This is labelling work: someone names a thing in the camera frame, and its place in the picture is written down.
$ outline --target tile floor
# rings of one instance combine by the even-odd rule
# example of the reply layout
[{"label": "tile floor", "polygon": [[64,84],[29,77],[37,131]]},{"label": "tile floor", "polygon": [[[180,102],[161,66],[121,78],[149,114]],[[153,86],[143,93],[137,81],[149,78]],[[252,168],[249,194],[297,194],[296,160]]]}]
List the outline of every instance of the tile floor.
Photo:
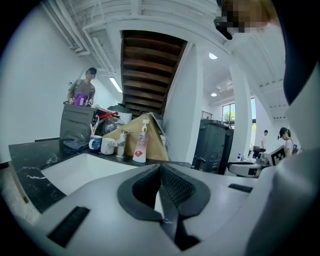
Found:
[{"label": "tile floor", "polygon": [[25,219],[32,225],[36,223],[41,214],[30,201],[25,203],[22,199],[9,168],[0,170],[0,191],[13,215]]}]

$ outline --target purple bag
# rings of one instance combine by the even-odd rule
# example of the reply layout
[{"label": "purple bag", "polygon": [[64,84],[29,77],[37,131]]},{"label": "purple bag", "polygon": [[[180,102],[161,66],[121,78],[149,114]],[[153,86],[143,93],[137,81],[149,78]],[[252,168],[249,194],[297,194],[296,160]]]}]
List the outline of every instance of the purple bag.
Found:
[{"label": "purple bag", "polygon": [[85,107],[87,105],[87,101],[89,96],[84,93],[75,93],[74,94],[74,105],[75,106],[83,106]]}]

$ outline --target black hair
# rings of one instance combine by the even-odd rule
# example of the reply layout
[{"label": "black hair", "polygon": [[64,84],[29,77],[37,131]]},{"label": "black hair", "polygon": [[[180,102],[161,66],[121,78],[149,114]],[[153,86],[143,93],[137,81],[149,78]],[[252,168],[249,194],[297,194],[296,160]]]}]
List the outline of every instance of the black hair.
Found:
[{"label": "black hair", "polygon": [[290,132],[290,130],[287,129],[287,128],[285,128],[285,127],[282,127],[282,128],[280,129],[280,131],[279,131],[278,140],[279,140],[280,138],[282,138],[282,136],[285,134],[285,132],[287,132],[287,133],[288,133],[288,136],[291,138],[291,132]]},{"label": "black hair", "polygon": [[86,74],[90,73],[90,75],[96,75],[97,74],[97,69],[94,67],[90,67],[86,72]]}]

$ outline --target man in gray shirt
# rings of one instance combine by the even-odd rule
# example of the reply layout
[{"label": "man in gray shirt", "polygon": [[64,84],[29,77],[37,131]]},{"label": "man in gray shirt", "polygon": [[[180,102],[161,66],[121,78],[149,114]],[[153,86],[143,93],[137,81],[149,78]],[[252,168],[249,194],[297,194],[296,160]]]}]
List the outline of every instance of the man in gray shirt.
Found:
[{"label": "man in gray shirt", "polygon": [[70,87],[69,92],[67,94],[68,102],[73,103],[75,94],[85,94],[88,96],[88,102],[93,103],[96,89],[91,84],[91,80],[96,77],[97,69],[94,67],[89,68],[85,72],[85,79],[76,80]]}]

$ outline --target white mug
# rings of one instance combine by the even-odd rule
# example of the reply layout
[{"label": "white mug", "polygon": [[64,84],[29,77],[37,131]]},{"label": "white mug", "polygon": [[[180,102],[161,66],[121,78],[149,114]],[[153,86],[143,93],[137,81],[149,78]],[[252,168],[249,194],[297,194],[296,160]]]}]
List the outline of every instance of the white mug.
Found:
[{"label": "white mug", "polygon": [[104,155],[112,155],[115,152],[115,147],[112,146],[113,138],[102,138],[101,153]]}]

